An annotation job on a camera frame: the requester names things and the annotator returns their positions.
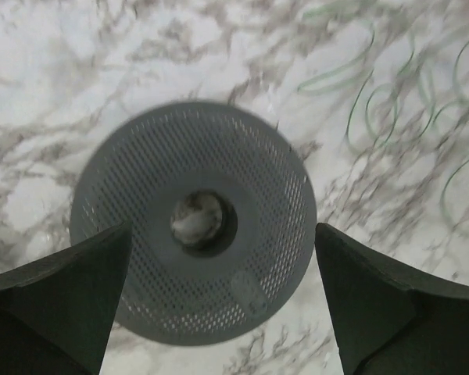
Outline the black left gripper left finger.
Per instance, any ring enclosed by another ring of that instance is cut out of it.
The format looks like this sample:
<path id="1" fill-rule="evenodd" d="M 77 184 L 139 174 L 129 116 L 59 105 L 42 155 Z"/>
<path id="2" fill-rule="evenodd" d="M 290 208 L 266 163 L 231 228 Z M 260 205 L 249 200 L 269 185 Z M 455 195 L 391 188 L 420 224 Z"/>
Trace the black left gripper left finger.
<path id="1" fill-rule="evenodd" d="M 131 228 L 0 273 L 0 374 L 97 374 L 131 255 Z"/>

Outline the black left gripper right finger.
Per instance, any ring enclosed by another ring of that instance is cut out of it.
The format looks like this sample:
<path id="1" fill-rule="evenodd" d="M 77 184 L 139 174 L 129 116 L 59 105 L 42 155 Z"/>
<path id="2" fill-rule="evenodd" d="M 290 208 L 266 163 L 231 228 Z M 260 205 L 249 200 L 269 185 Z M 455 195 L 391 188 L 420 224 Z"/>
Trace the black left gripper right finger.
<path id="1" fill-rule="evenodd" d="M 469 374 L 469 286 L 326 223 L 315 247 L 345 374 Z"/>

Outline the black cable spool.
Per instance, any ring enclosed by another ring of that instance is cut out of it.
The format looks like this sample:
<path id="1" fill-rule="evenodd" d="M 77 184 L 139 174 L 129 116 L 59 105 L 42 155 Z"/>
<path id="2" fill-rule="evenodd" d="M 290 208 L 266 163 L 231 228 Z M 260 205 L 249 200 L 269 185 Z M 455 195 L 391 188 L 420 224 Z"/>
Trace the black cable spool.
<path id="1" fill-rule="evenodd" d="M 301 283 L 317 210 L 292 146 L 249 112 L 177 102 L 133 118 L 90 158 L 70 241 L 128 222 L 116 321 L 168 345 L 228 341 L 270 319 Z"/>

